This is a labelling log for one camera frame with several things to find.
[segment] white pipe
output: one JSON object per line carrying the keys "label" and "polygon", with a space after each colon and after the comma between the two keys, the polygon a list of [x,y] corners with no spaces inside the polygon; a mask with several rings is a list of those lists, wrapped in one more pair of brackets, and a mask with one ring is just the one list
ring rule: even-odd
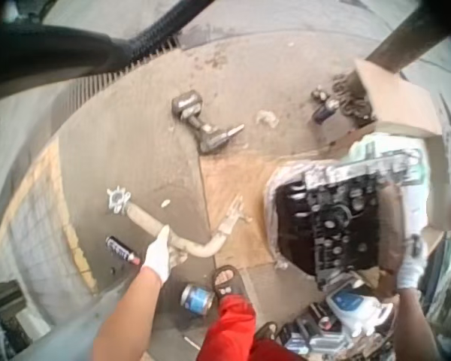
{"label": "white pipe", "polygon": [[[152,217],[139,206],[135,205],[133,202],[128,201],[125,204],[125,213],[132,222],[154,237],[159,234],[160,230],[164,226],[164,224]],[[231,234],[234,225],[242,216],[242,198],[236,197],[229,207],[227,215],[224,217],[208,243],[199,244],[187,238],[180,237],[171,229],[169,241],[170,245],[196,257],[211,257],[222,248],[227,240],[227,237]]]}

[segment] yellow line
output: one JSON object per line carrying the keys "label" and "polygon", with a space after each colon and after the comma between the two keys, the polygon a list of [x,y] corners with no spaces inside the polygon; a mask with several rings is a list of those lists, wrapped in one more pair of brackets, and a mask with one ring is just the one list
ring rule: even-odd
{"label": "yellow line", "polygon": [[59,220],[64,230],[67,239],[68,247],[71,250],[71,255],[75,266],[80,273],[85,284],[93,292],[97,292],[97,281],[90,271],[89,263],[87,262],[83,251],[79,248],[78,237],[75,228],[71,224],[70,214],[68,213],[67,202],[63,193],[62,171],[60,166],[59,156],[59,140],[56,138],[41,153],[41,155],[33,162],[30,169],[27,171],[25,177],[20,183],[17,191],[13,195],[10,203],[5,210],[2,222],[0,224],[0,248],[3,239],[6,238],[6,231],[11,220],[15,217],[17,210],[21,206],[24,198],[29,193],[34,184],[42,178],[44,174],[48,174],[51,180],[53,194],[55,196],[56,212],[59,215]]}

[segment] exhaust pipe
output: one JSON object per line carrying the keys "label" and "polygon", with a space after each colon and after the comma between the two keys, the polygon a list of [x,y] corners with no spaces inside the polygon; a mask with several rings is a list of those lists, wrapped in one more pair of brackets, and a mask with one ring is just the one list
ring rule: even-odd
{"label": "exhaust pipe", "polygon": [[[108,207],[115,214],[126,215],[132,222],[140,226],[145,232],[156,237],[164,224],[152,217],[135,203],[131,202],[131,193],[125,188],[117,187],[115,190],[107,190],[109,195]],[[206,244],[200,244],[187,238],[180,237],[172,229],[169,238],[169,252],[172,253],[172,263],[182,263],[187,254],[196,257],[208,258],[216,254],[227,241],[239,219],[247,220],[244,216],[244,203],[242,196],[236,196],[232,201],[227,214],[217,227],[212,238]]]}

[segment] metal bracket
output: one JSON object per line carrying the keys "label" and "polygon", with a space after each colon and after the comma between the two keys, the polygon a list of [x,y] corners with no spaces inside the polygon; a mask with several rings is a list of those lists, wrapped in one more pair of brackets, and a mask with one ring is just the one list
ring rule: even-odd
{"label": "metal bracket", "polygon": [[111,209],[115,214],[125,214],[126,204],[130,200],[130,192],[126,192],[125,188],[117,186],[115,190],[107,190],[108,194],[108,209]]}

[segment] gloved hand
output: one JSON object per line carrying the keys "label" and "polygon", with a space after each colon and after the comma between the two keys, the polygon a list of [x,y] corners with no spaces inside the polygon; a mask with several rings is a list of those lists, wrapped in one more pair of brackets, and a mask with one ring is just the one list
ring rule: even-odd
{"label": "gloved hand", "polygon": [[404,258],[398,270],[397,290],[418,288],[419,279],[428,265],[428,245],[418,236],[406,240]]}
{"label": "gloved hand", "polygon": [[162,284],[167,281],[168,276],[171,273],[171,262],[168,252],[168,239],[170,232],[171,228],[169,226],[164,226],[160,230],[159,235],[157,235],[157,239],[147,248],[145,261],[142,265],[142,268],[149,267],[157,273],[159,278],[162,280]]}

